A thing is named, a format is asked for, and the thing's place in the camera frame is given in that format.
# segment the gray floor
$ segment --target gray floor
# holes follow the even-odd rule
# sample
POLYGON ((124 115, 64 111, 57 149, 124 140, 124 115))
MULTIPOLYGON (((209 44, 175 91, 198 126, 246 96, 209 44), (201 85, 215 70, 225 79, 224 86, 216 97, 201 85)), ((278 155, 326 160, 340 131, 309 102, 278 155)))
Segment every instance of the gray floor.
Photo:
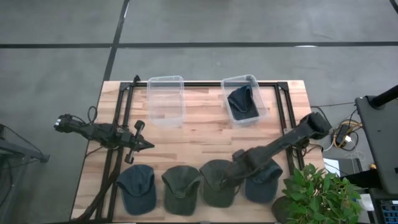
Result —
MULTIPOLYGON (((0 0, 0 44, 111 43, 122 3, 0 0)), ((388 0, 135 0, 121 42, 397 41, 397 21, 388 0)), ((97 104, 108 57, 109 49, 0 49, 0 123, 51 154, 29 166, 14 223, 68 220, 87 141, 52 126, 62 113, 85 118, 97 104)), ((111 80, 302 79, 311 104, 325 105, 396 85, 397 58, 398 47, 119 49, 111 80)), ((324 110, 335 124, 354 106, 324 110)), ((360 139, 367 169, 373 159, 360 139)), ((324 157, 346 154, 332 148, 324 157)))

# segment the clear plastic container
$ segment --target clear plastic container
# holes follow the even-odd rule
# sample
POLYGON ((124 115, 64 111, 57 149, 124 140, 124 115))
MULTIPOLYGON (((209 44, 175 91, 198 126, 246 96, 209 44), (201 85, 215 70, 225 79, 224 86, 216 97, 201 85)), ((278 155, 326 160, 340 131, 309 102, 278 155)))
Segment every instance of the clear plastic container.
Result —
POLYGON ((231 118, 231 121, 234 124, 240 125, 240 126, 249 126, 252 125, 256 122, 258 122, 260 119, 268 117, 269 112, 266 107, 266 104, 264 102, 264 99, 261 95, 260 87, 259 84, 254 77, 254 75, 242 75, 238 77, 232 77, 232 78, 225 78, 221 81, 221 87, 223 89, 224 93, 224 100, 226 103, 226 107, 229 113, 229 117, 231 118), (248 119, 235 119, 232 111, 231 111, 231 106, 229 105, 228 102, 228 96, 238 88, 241 88, 242 86, 250 85, 252 88, 252 98, 253 102, 256 105, 258 116, 248 118, 248 119))
POLYGON ((154 77, 147 84, 148 118, 159 126, 180 127, 185 118, 181 76, 154 77))

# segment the wooden tabletop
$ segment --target wooden tabletop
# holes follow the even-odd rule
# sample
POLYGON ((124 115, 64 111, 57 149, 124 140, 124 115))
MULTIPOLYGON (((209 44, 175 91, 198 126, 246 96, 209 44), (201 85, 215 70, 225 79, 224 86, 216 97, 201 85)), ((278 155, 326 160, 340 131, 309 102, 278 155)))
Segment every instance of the wooden tabletop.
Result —
MULTIPOLYGON (((297 124, 300 119, 311 112, 304 82, 287 81, 297 124)), ((96 123, 112 123, 120 82, 104 82, 98 103, 96 123)), ((265 146, 282 135, 275 90, 272 87, 261 87, 262 95, 269 108, 270 118, 263 119, 248 128, 236 128, 231 125, 228 112, 223 102, 220 87, 185 87, 186 117, 180 128, 162 128, 147 119, 146 88, 135 88, 131 106, 129 126, 133 127, 138 119, 146 126, 142 135, 155 144, 155 148, 135 153, 135 164, 147 164, 154 168, 157 191, 157 205, 150 213, 132 216, 128 214, 118 190, 114 212, 114 222, 273 222, 271 203, 259 205, 248 201, 242 192, 235 196, 229 208, 213 208, 205 205, 198 194, 195 213, 189 217, 172 215, 163 208, 164 184, 161 175, 177 165, 190 165, 199 169, 212 159, 231 160, 231 155, 239 149, 265 146)), ((285 117, 288 119, 285 97, 282 94, 285 117)), ((121 124, 124 108, 121 110, 121 124)), ((99 146, 91 142, 88 152, 99 146)), ((101 149, 88 156, 83 165, 80 184, 73 207, 72 218, 81 215, 98 193, 103 175, 106 150, 101 149)), ((289 176, 286 153, 282 151, 273 159, 283 168, 279 179, 277 196, 282 196, 283 179, 289 176)), ((304 157, 305 163, 324 167, 319 149, 314 149, 304 157)), ((130 167, 122 162, 121 170, 130 167)), ((108 210, 110 190, 105 198, 104 216, 108 210)))

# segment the baseball cap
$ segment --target baseball cap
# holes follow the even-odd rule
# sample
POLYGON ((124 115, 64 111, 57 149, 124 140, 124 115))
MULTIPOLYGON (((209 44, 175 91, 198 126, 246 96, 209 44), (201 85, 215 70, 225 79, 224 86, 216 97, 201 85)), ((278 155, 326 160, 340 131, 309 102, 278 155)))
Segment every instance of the baseball cap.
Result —
POLYGON ((124 208, 130 215, 142 215, 156 206, 155 175, 152 167, 134 165, 123 171, 116 184, 122 190, 124 208))
POLYGON ((221 183, 225 179, 225 170, 231 161, 215 159, 207 162, 200 168, 204 176, 201 185, 201 195, 203 201, 209 206, 226 208, 232 205, 235 197, 234 187, 222 187, 221 183))
POLYGON ((164 207, 175 215, 192 215, 197 204, 199 171, 191 166, 175 166, 163 175, 164 207))
POLYGON ((256 203, 271 202, 278 189, 278 178, 283 170, 271 159, 264 168, 246 178, 243 189, 246 198, 256 203))

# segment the green cap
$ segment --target green cap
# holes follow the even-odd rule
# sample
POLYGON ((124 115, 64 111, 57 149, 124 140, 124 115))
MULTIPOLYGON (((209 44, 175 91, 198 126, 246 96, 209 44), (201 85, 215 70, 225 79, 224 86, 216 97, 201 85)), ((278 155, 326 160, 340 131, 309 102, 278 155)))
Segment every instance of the green cap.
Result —
POLYGON ((226 208, 232 205, 235 197, 234 187, 221 187, 225 179, 225 170, 231 161, 215 159, 200 168, 204 176, 201 186, 203 201, 209 206, 226 208))
POLYGON ((175 215, 192 215, 197 204, 199 171, 190 166, 175 166, 163 175, 164 207, 175 215))

